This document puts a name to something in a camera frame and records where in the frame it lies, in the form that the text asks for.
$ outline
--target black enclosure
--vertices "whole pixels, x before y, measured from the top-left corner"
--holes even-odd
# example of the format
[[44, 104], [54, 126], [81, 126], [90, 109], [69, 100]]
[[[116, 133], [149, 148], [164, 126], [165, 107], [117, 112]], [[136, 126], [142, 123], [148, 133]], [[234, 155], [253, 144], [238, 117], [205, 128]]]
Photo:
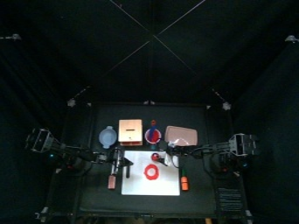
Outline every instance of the black enclosure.
[[[100, 105], [124, 105], [144, 119], [145, 111], [161, 120], [169, 111], [172, 121], [189, 117], [177, 126], [213, 127], [200, 144], [255, 134], [248, 209], [256, 223], [297, 223], [297, 21], [295, 0], [1, 1], [0, 223], [38, 223], [50, 190], [52, 167], [24, 150], [26, 135], [48, 128], [68, 144], [93, 147], [105, 121], [129, 116], [121, 109], [94, 115]], [[129, 211], [146, 210], [137, 203]]]

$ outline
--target ceiling rod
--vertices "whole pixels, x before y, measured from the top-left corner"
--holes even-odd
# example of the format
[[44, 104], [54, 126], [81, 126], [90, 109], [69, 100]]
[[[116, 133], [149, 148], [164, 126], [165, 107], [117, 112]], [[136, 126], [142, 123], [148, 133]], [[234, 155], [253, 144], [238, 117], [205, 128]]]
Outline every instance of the ceiling rod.
[[158, 36], [162, 32], [165, 32], [168, 30], [168, 28], [170, 26], [173, 26], [202, 3], [205, 2], [205, 0], [201, 0], [157, 34], [156, 36]]

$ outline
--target pink tray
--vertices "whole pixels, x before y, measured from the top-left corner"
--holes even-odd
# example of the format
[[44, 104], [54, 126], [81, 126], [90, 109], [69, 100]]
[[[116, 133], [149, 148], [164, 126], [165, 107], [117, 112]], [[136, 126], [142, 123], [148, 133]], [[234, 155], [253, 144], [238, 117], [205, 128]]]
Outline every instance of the pink tray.
[[178, 145], [178, 146], [196, 145], [197, 144], [197, 130], [166, 126], [165, 132], [164, 132], [164, 141], [173, 142], [174, 145]]

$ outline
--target red object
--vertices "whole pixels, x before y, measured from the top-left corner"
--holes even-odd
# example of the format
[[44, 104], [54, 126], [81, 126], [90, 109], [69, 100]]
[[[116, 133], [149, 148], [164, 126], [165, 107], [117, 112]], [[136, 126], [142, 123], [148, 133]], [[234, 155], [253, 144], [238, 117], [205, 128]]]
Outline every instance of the red object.
[[158, 162], [158, 158], [160, 158], [160, 157], [158, 157], [158, 154], [157, 154], [157, 153], [153, 153], [153, 155], [152, 155], [152, 160]]
[[181, 177], [181, 190], [182, 191], [188, 191], [189, 190], [186, 177]]
[[153, 131], [152, 139], [149, 139], [149, 131], [148, 131], [146, 135], [145, 135], [145, 138], [146, 138], [149, 143], [154, 144], [158, 141], [158, 138], [160, 138], [158, 131], [157, 130]]
[[[148, 171], [153, 169], [153, 175], [148, 175]], [[149, 164], [145, 168], [144, 168], [144, 175], [146, 177], [146, 179], [149, 180], [154, 180], [158, 178], [158, 168], [156, 167], [154, 164]]]

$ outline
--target black table surface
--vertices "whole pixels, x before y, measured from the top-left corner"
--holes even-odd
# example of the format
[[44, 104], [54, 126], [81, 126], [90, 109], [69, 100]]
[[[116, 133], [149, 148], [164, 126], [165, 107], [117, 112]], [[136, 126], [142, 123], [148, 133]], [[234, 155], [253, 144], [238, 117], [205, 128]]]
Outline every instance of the black table surface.
[[[141, 119], [142, 133], [150, 127], [150, 121], [156, 120], [162, 138], [166, 126], [194, 129], [197, 145], [226, 142], [232, 135], [229, 112], [216, 106], [97, 104], [90, 108], [69, 109], [62, 142], [85, 144], [93, 151], [105, 151], [98, 142], [98, 133], [106, 126], [112, 126], [117, 132], [117, 123], [122, 119]], [[141, 146], [122, 148], [126, 151], [150, 150], [145, 140]], [[202, 162], [193, 157], [180, 157], [178, 160], [189, 180], [189, 191], [181, 191], [180, 196], [121, 195], [122, 171], [116, 175], [116, 189], [108, 190], [110, 164], [93, 164], [80, 187], [78, 211], [101, 215], [116, 213], [212, 217], [214, 194]]]

